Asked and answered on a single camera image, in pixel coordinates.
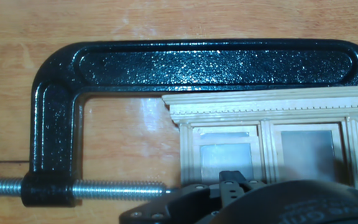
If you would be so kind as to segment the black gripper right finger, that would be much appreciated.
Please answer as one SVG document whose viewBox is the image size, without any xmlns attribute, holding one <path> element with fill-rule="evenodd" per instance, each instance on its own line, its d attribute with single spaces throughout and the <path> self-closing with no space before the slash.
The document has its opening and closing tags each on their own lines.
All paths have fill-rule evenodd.
<svg viewBox="0 0 358 224">
<path fill-rule="evenodd" d="M 255 179 L 246 179 L 239 171 L 237 171 L 237 176 L 237 182 L 243 188 L 244 191 L 256 190 L 266 186 L 266 183 L 262 181 Z"/>
</svg>

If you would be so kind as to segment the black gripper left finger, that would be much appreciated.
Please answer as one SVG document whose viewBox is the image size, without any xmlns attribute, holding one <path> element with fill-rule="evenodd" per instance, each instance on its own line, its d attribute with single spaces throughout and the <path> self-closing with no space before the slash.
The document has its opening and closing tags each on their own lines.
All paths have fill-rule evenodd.
<svg viewBox="0 0 358 224">
<path fill-rule="evenodd" d="M 119 223 L 208 223 L 222 208 L 243 196 L 245 183 L 239 171 L 222 171 L 218 184 L 192 184 L 165 194 L 120 214 Z"/>
</svg>

